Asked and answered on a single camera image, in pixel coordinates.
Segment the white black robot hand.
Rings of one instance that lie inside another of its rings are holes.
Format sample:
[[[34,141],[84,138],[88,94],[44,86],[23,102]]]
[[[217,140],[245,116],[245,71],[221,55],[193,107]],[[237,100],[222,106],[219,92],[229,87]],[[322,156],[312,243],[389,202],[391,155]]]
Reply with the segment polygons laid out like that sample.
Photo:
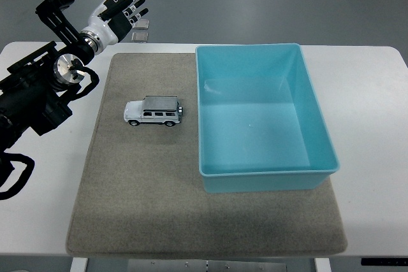
[[[121,42],[133,24],[148,13],[140,9],[145,0],[104,0],[90,15],[81,33],[98,46],[98,50]]]

